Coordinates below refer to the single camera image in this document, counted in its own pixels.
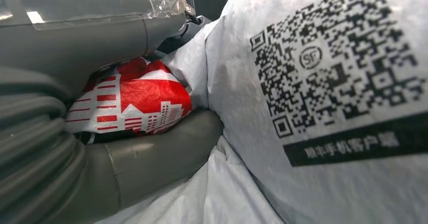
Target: building pattern print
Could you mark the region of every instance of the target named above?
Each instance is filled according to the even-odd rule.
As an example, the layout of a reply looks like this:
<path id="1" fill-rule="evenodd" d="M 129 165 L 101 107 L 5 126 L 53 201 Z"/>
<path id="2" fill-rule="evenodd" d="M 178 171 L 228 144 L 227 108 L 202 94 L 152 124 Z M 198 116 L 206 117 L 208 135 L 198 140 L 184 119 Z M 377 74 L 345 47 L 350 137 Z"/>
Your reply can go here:
<path id="1" fill-rule="evenodd" d="M 88 82 L 70 108 L 70 132 L 167 130 L 192 110 L 190 96 L 161 61 L 132 60 Z"/>
<path id="2" fill-rule="evenodd" d="M 427 90 L 386 0 L 322 0 L 250 44 L 280 138 L 416 102 Z"/>

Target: gray plastic component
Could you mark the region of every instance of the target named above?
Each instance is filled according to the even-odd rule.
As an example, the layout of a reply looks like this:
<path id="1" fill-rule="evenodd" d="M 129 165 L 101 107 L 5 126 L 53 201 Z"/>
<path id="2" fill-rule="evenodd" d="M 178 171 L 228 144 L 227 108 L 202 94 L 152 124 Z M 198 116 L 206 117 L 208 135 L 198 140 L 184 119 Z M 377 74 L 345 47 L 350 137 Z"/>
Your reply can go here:
<path id="1" fill-rule="evenodd" d="M 150 53 L 183 23 L 184 14 L 41 31 L 32 25 L 0 27 L 0 60 L 47 74 L 77 95 L 91 73 Z"/>
<path id="2" fill-rule="evenodd" d="M 202 110 L 161 135 L 84 146 L 63 132 L 66 87 L 0 66 L 0 89 L 0 223 L 113 215 L 191 176 L 223 130 L 215 113 Z"/>

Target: red paper bag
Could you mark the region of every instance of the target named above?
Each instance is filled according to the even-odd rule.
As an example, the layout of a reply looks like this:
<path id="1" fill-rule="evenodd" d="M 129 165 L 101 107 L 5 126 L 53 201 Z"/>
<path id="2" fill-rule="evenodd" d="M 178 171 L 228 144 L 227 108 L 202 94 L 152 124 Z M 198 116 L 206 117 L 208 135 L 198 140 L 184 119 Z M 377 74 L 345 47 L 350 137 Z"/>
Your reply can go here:
<path id="1" fill-rule="evenodd" d="M 66 130 L 156 134 L 191 110 L 186 89 L 160 60 L 137 58 L 91 76 L 67 114 Z"/>

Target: qr code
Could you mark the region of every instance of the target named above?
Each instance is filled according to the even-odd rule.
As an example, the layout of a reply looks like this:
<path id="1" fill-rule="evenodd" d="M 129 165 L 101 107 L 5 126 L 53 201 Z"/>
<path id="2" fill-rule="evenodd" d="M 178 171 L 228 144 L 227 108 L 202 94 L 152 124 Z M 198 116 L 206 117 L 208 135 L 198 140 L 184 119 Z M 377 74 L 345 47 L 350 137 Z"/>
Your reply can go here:
<path id="1" fill-rule="evenodd" d="M 426 79 L 386 0 L 322 0 L 250 39 L 279 137 L 420 100 Z"/>

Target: sf logo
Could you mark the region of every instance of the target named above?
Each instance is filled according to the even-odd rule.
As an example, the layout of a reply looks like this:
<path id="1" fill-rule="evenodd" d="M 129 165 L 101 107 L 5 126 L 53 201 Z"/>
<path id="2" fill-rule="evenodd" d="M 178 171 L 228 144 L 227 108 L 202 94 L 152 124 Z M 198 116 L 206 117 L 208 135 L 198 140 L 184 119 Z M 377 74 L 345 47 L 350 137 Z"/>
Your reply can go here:
<path id="1" fill-rule="evenodd" d="M 300 54 L 300 64 L 304 69 L 313 69 L 321 62 L 322 58 L 321 49 L 317 46 L 310 46 Z"/>

